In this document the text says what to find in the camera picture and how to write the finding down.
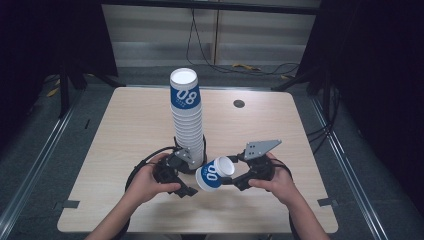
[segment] table top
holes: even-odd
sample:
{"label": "table top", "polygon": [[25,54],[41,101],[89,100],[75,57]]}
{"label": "table top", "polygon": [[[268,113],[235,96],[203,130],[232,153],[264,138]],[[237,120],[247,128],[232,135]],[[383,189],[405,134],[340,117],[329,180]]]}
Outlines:
{"label": "table top", "polygon": [[[337,231],[293,98],[288,93],[201,89],[203,129],[208,161],[241,153],[247,142],[281,139],[271,152],[290,168],[299,191],[327,233]],[[175,135],[168,88],[118,88],[97,130],[69,196],[80,201],[64,209],[62,232],[91,232],[119,201],[133,167],[152,152],[173,146]],[[245,102],[243,108],[235,100]],[[236,164],[233,177],[248,171]],[[281,233],[290,232],[288,210],[271,193],[221,186],[205,192],[194,175],[180,174],[193,197],[158,194],[131,217],[128,232],[148,233]]]}

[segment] paper cup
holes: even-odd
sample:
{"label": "paper cup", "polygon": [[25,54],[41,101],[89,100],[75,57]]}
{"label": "paper cup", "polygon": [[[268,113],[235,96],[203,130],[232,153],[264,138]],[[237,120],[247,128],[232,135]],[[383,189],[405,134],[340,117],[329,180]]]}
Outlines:
{"label": "paper cup", "polygon": [[197,74],[189,68],[180,68],[171,73],[171,108],[173,113],[189,116],[201,108]]}
{"label": "paper cup", "polygon": [[219,157],[196,170],[196,181],[203,190],[213,192],[221,186],[220,179],[230,177],[234,171],[231,159]]}

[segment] black cable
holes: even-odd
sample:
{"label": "black cable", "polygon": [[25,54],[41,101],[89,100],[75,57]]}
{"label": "black cable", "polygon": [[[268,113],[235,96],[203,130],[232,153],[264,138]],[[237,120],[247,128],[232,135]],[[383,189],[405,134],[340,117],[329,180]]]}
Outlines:
{"label": "black cable", "polygon": [[324,142],[325,142],[325,139],[327,139],[328,138],[328,136],[330,135],[330,133],[331,133],[331,131],[333,130],[333,128],[334,128],[334,124],[335,124],[335,122],[336,122],[336,117],[337,117],[337,112],[338,112],[338,109],[339,109],[339,105],[340,105],[340,93],[336,90],[336,88],[333,86],[333,97],[332,97],[332,102],[333,102],[333,106],[334,106],[334,110],[333,110],[333,116],[332,116],[332,118],[331,118],[331,120],[330,120],[330,122],[327,124],[328,125],[328,128],[326,128],[326,131],[324,132],[325,134],[320,134],[318,137],[316,137],[315,139],[313,139],[313,140],[310,140],[309,142],[311,143],[311,142],[313,142],[313,141],[315,141],[315,140],[317,140],[317,139],[319,139],[320,137],[322,137],[323,135],[325,136],[322,140],[321,140],[321,142],[318,144],[318,147],[316,147],[316,149],[313,151],[313,154],[315,155],[317,152],[318,152],[318,150],[322,147],[322,145],[324,144]]}
{"label": "black cable", "polygon": [[[240,74],[246,74],[246,75],[251,75],[251,76],[283,75],[283,74],[293,72],[294,70],[296,70],[299,67],[298,63],[283,63],[283,64],[280,64],[279,66],[277,66],[277,68],[272,72],[263,72],[263,71],[247,72],[247,71],[237,71],[237,70],[228,69],[228,68],[225,68],[225,67],[220,67],[220,66],[217,66],[217,65],[212,65],[212,64],[209,63],[209,61],[207,60],[207,58],[205,56],[205,53],[203,52],[202,43],[200,41],[200,36],[199,36],[199,31],[197,30],[197,24],[196,24],[196,20],[195,20],[195,17],[194,17],[194,9],[191,9],[191,15],[192,15],[192,21],[191,21],[191,27],[190,27],[190,35],[189,35],[189,39],[188,39],[188,43],[187,43],[186,59],[193,66],[209,66],[213,70],[218,71],[220,73],[240,73]],[[191,62],[189,57],[188,57],[193,27],[194,27],[196,35],[197,35],[197,41],[198,41],[198,44],[199,44],[200,52],[202,53],[203,60],[206,62],[206,64],[195,64],[195,63]],[[280,69],[282,66],[287,66],[287,65],[296,65],[296,66],[294,66],[292,69],[290,69],[286,72],[277,73],[278,69]]]}

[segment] cup rim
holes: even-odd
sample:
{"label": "cup rim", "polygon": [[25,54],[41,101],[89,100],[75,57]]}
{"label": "cup rim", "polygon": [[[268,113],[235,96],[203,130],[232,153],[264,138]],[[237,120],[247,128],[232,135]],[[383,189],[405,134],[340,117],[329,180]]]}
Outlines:
{"label": "cup rim", "polygon": [[[178,74],[178,73],[180,73],[180,72],[190,72],[190,73],[193,74],[194,79],[191,80],[190,82],[187,82],[187,83],[178,83],[178,82],[175,82],[175,78],[173,78],[173,77],[175,77],[175,75]],[[197,82],[197,73],[193,69],[190,69],[190,68],[178,68],[178,69],[175,69],[174,71],[172,71],[172,73],[170,75],[170,83],[171,83],[171,85],[172,84],[175,84],[176,86],[188,86],[188,85],[193,85],[193,82]]]}

